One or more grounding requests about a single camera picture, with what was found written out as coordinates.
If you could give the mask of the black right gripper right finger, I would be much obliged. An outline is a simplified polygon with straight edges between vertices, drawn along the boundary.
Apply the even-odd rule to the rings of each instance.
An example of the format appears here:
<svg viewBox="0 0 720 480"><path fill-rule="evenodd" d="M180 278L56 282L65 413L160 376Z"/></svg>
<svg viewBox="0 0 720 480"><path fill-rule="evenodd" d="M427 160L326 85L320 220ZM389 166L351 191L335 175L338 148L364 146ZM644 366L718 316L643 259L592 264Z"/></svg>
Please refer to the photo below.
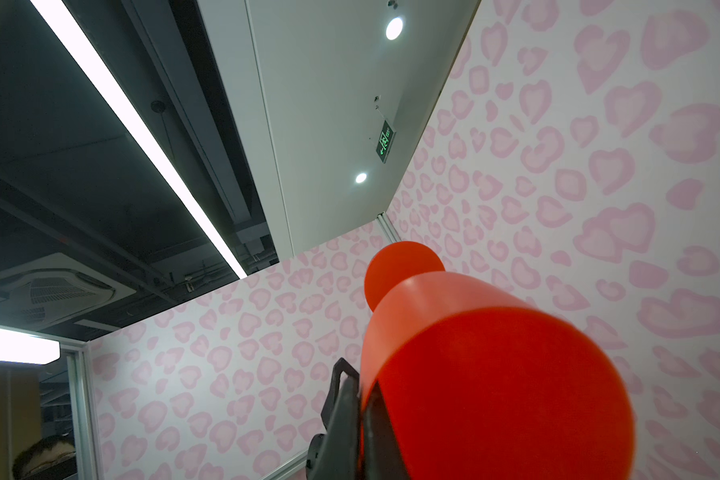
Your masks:
<svg viewBox="0 0 720 480"><path fill-rule="evenodd" d="M410 480L379 386L362 415L363 474L367 480Z"/></svg>

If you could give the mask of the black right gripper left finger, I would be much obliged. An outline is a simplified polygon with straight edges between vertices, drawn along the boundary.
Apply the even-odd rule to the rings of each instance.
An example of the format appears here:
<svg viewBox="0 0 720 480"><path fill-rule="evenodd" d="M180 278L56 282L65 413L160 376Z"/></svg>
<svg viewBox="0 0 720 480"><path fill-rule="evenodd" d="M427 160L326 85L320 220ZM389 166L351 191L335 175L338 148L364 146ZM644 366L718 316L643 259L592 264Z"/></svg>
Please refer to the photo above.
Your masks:
<svg viewBox="0 0 720 480"><path fill-rule="evenodd" d="M355 479L360 426L359 373L344 358L333 366L320 416L326 432L316 434L310 441L306 478Z"/></svg>

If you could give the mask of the red plastic wine glass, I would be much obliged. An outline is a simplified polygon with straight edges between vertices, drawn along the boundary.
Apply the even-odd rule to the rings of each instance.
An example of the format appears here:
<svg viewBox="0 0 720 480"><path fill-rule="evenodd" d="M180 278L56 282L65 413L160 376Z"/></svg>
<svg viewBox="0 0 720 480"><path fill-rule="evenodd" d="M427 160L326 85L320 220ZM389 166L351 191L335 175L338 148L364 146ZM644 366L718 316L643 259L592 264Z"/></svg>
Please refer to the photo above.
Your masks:
<svg viewBox="0 0 720 480"><path fill-rule="evenodd" d="M424 244L380 250L360 408L379 394L413 479L626 479L633 412L612 361L571 323Z"/></svg>

